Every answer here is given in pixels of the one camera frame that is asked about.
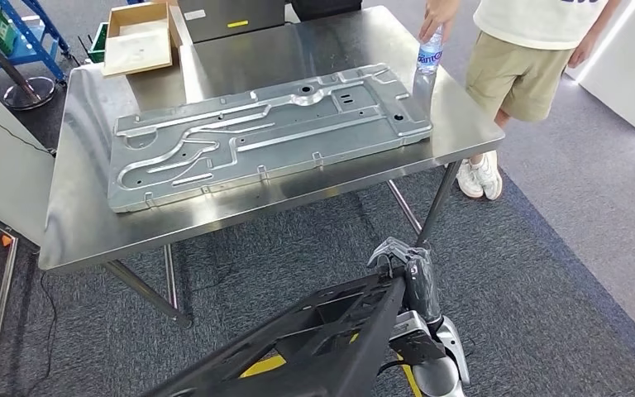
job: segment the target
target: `green bin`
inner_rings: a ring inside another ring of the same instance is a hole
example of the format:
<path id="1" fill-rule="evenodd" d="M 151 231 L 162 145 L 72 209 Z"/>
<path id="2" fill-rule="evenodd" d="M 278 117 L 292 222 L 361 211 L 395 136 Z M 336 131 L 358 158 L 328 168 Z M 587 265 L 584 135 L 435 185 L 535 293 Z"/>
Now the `green bin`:
<path id="1" fill-rule="evenodd" d="M 8 19 L 3 16 L 0 9 L 0 48 L 4 54 L 10 55 L 13 52 L 18 33 L 16 29 L 8 23 Z"/>
<path id="2" fill-rule="evenodd" d="M 96 37 L 93 39 L 91 48 L 87 51 L 88 58 L 94 63 L 103 62 L 103 57 L 106 54 L 106 36 L 108 34 L 108 22 L 101 22 L 98 25 L 98 31 Z"/>

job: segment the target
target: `water bottle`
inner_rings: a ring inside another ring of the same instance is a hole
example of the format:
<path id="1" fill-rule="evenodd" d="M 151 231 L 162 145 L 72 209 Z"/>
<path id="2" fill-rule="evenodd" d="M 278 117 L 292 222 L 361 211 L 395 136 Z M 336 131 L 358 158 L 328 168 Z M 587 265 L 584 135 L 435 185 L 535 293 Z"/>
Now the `water bottle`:
<path id="1" fill-rule="evenodd" d="M 432 35 L 427 43 L 420 45 L 418 55 L 418 72 L 422 74 L 436 74 L 439 59 L 442 57 L 442 25 Z"/>

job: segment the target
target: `shoe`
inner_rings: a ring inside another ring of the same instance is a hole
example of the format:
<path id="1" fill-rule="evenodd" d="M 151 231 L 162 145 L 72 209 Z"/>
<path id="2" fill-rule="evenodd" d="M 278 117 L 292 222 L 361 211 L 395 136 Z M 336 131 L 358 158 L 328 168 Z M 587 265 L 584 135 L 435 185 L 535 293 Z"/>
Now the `shoe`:
<path id="1" fill-rule="evenodd" d="M 475 178 L 470 161 L 464 160 L 461 163 L 461 168 L 459 168 L 459 172 L 456 173 L 456 180 L 459 182 L 459 189 L 468 197 L 472 199 L 483 197 L 483 188 Z"/>
<path id="2" fill-rule="evenodd" d="M 498 153 L 489 151 L 483 155 L 483 161 L 471 165 L 471 173 L 483 188 L 485 197 L 495 200 L 503 193 L 503 177 L 498 171 Z"/>

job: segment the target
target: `gray box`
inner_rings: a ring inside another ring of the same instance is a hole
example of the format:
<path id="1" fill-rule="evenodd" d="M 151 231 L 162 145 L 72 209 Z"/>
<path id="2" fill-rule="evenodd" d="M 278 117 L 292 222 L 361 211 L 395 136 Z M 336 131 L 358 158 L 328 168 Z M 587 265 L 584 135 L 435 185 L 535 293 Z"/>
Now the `gray box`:
<path id="1" fill-rule="evenodd" d="M 284 0 L 179 0 L 194 43 L 285 23 Z"/>

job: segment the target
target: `stainless steel table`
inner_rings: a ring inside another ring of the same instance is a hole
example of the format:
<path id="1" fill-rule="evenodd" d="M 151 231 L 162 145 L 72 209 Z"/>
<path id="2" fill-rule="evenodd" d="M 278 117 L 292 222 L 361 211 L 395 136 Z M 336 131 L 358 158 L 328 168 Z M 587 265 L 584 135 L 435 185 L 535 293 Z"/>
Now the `stainless steel table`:
<path id="1" fill-rule="evenodd" d="M 42 270 L 76 270 L 103 264 L 182 324 L 189 321 L 176 308 L 171 261 L 166 261 L 169 297 L 163 299 L 119 258 L 163 246 L 170 259 L 172 242 L 384 182 L 389 182 L 422 243 L 461 160 L 495 149 L 504 137 L 440 69 L 428 141 L 158 208 L 114 213 L 107 203 L 107 169 L 118 117 L 381 62 L 407 86 L 415 78 L 418 42 L 386 8 L 374 7 L 210 41 L 195 50 L 182 46 L 179 53 L 173 67 L 127 77 L 104 79 L 97 65 L 72 72 L 39 265 Z M 426 102 L 430 93 L 423 91 Z M 419 230 L 390 180 L 445 164 L 450 166 Z"/>

